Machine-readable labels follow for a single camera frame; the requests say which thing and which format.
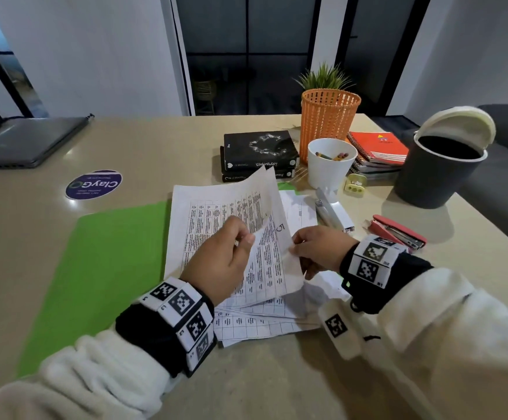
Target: purple oval sticker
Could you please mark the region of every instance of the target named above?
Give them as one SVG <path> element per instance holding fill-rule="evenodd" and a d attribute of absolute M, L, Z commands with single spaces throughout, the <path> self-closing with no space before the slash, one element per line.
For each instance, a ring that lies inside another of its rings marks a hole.
<path fill-rule="evenodd" d="M 89 172 L 70 182 L 65 195 L 73 200 L 88 200 L 104 196 L 122 183 L 122 174 L 111 169 Z"/>

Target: black wristband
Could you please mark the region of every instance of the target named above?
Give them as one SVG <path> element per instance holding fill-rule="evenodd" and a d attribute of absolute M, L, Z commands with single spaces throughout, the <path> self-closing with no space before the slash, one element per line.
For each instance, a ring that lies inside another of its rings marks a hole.
<path fill-rule="evenodd" d="M 358 244 L 349 249 L 341 261 L 340 274 L 342 287 L 353 297 L 352 303 L 357 310 L 367 314 L 377 314 L 407 283 L 415 277 L 433 268 L 430 262 L 408 253 L 400 253 L 390 270 L 388 282 L 384 288 L 349 274 L 349 266 Z"/>
<path fill-rule="evenodd" d="M 169 278 L 116 319 L 118 334 L 139 346 L 172 377 L 190 377 L 213 350 L 215 307 L 199 289 Z"/>

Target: yellow pencil sharpener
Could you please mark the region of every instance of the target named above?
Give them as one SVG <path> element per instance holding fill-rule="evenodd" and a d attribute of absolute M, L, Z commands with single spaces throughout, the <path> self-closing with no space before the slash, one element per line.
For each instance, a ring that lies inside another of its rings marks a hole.
<path fill-rule="evenodd" d="M 366 177 L 364 175 L 349 174 L 343 190 L 347 193 L 353 193 L 353 195 L 362 196 L 365 193 L 365 187 Z"/>

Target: gray laptop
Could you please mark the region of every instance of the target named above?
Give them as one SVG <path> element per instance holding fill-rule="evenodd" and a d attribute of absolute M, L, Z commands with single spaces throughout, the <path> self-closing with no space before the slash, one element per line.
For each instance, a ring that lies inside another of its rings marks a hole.
<path fill-rule="evenodd" d="M 0 169 L 35 168 L 89 123 L 83 118 L 19 118 L 0 128 Z"/>

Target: white stapler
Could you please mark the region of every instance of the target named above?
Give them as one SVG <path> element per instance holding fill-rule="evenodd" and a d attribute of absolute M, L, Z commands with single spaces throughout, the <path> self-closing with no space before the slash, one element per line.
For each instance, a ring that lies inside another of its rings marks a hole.
<path fill-rule="evenodd" d="M 325 192 L 320 188 L 316 190 L 316 212 L 328 227 L 337 228 L 345 233 L 355 229 L 353 221 L 334 192 Z"/>

